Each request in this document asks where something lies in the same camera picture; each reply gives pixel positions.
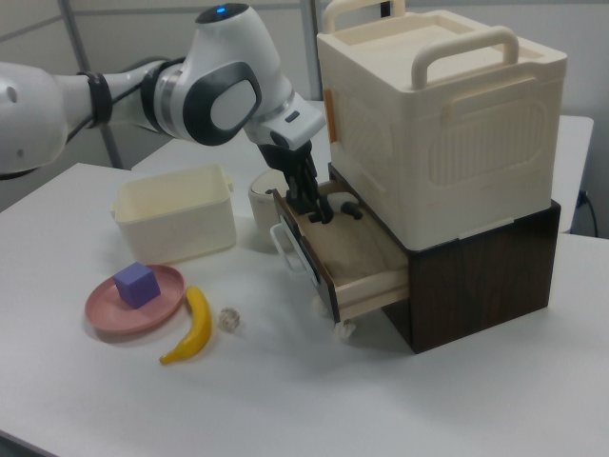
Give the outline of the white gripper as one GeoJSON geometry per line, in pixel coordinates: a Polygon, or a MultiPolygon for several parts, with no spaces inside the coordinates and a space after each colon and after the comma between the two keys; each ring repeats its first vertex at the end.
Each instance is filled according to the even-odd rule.
{"type": "MultiPolygon", "coordinates": [[[[278,108],[252,117],[244,126],[248,139],[258,146],[296,150],[309,142],[325,125],[324,115],[298,93],[291,93],[278,108]]],[[[276,169],[288,184],[286,201],[298,213],[309,213],[311,223],[329,224],[334,211],[320,194],[311,154],[282,152],[276,169]]]]}

